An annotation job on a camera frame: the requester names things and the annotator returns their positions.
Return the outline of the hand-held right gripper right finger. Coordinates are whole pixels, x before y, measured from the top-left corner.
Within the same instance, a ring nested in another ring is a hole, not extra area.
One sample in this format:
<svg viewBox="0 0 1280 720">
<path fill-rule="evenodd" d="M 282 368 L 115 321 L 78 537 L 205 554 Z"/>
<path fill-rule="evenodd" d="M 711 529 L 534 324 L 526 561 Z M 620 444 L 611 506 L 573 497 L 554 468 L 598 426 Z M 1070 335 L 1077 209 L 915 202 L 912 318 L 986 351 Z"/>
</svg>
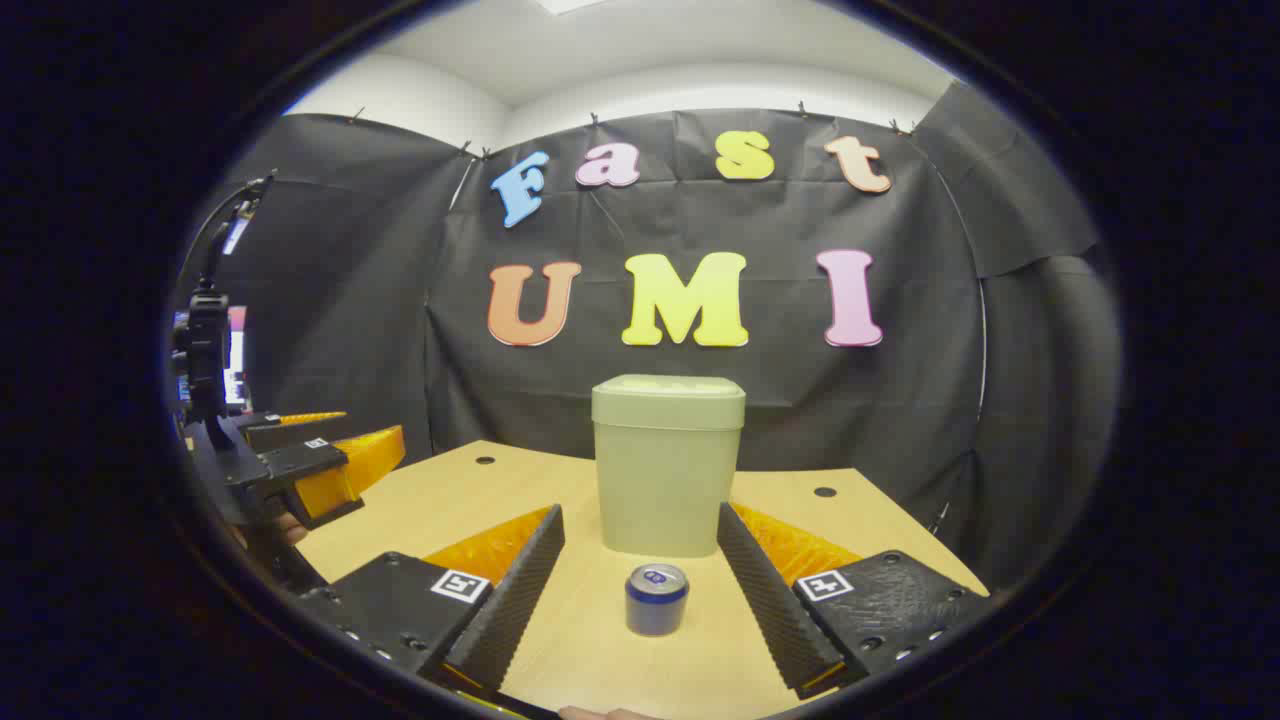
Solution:
<svg viewBox="0 0 1280 720">
<path fill-rule="evenodd" d="M 741 503 L 721 505 L 717 541 L 800 700 L 887 673 L 991 605 L 901 550 L 860 557 Z"/>
</svg>

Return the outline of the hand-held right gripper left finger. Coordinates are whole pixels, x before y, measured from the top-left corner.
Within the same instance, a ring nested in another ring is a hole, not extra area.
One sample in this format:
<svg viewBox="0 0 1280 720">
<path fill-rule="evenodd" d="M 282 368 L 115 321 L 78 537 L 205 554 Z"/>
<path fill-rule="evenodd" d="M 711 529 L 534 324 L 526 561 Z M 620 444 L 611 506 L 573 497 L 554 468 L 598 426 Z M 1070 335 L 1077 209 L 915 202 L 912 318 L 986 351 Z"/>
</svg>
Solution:
<svg viewBox="0 0 1280 720">
<path fill-rule="evenodd" d="M 298 601 L 387 664 L 463 693 L 495 693 L 563 547 L 553 503 L 428 559 L 381 553 Z"/>
</svg>

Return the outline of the blue silver pop can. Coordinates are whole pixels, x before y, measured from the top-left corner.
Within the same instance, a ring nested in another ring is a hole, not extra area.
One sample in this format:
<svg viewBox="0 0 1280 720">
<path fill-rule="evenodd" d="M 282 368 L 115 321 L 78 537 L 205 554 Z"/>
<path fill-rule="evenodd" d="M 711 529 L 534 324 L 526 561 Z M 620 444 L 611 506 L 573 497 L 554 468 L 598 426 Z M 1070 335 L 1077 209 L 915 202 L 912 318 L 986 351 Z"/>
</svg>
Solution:
<svg viewBox="0 0 1280 720">
<path fill-rule="evenodd" d="M 680 629 L 690 594 L 690 582 L 680 568 L 646 562 L 625 583 L 627 628 L 639 635 L 663 637 Z"/>
</svg>

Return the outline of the green desktop garbage bin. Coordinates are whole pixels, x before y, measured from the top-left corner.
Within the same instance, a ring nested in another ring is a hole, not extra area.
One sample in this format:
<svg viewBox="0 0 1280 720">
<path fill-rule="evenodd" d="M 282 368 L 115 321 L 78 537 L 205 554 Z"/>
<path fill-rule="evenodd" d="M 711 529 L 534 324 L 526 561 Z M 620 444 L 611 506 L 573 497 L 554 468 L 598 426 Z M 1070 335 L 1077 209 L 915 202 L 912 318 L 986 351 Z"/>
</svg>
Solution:
<svg viewBox="0 0 1280 720">
<path fill-rule="evenodd" d="M 603 544 L 662 559 L 714 553 L 745 409 L 745 391 L 719 377 L 625 374 L 593 387 Z"/>
</svg>

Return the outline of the wooden desktop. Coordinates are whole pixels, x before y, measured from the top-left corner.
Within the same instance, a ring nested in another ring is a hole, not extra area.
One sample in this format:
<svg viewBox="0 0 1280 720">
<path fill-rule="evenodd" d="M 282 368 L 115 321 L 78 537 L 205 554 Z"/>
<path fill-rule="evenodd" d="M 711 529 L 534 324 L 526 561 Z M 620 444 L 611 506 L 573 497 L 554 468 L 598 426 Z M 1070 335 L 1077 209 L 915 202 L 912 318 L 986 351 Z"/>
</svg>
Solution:
<svg viewBox="0 0 1280 720">
<path fill-rule="evenodd" d="M 678 560 L 692 593 L 675 634 L 627 629 L 625 578 L 646 557 L 603 544 L 591 460 L 477 441 L 397 469 L 364 502 L 300 544 L 329 580 L 387 551 L 424 557 L 562 507 L 564 547 L 502 687 L 515 698 L 664 720 L 753 720 L 799 706 L 721 553 Z"/>
</svg>

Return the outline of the computer monitor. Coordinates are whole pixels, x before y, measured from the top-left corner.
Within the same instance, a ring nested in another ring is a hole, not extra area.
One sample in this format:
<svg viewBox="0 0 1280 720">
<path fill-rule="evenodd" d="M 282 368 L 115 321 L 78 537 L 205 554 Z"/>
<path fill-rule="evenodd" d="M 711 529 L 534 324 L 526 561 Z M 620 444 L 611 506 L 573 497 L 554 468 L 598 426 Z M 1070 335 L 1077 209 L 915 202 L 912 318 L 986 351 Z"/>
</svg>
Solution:
<svg viewBox="0 0 1280 720">
<path fill-rule="evenodd" d="M 223 375 L 227 411 L 232 416 L 252 411 L 251 395 L 244 372 L 246 318 L 246 306 L 230 305 L 228 307 L 229 350 Z M 178 342 L 175 342 L 175 347 L 172 351 L 172 360 L 175 370 L 178 402 L 184 410 L 189 410 L 189 374 L 187 372 L 186 351 Z"/>
</svg>

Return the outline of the black backdrop cloth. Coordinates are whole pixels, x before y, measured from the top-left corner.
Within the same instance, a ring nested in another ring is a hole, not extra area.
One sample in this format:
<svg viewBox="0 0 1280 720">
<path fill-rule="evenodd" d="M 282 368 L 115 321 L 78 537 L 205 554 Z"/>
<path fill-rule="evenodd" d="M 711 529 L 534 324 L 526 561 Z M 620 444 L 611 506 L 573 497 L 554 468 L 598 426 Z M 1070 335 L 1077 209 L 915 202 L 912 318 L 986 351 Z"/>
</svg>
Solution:
<svg viewBox="0 0 1280 720">
<path fill-rule="evenodd" d="M 593 386 L 724 377 L 741 469 L 856 469 L 997 591 L 1094 497 L 1123 365 L 1100 232 L 966 86 L 911 135 L 672 111 L 485 159 L 288 115 L 210 204 L 269 172 L 216 273 L 261 407 L 401 424 L 410 461 L 589 457 Z"/>
</svg>

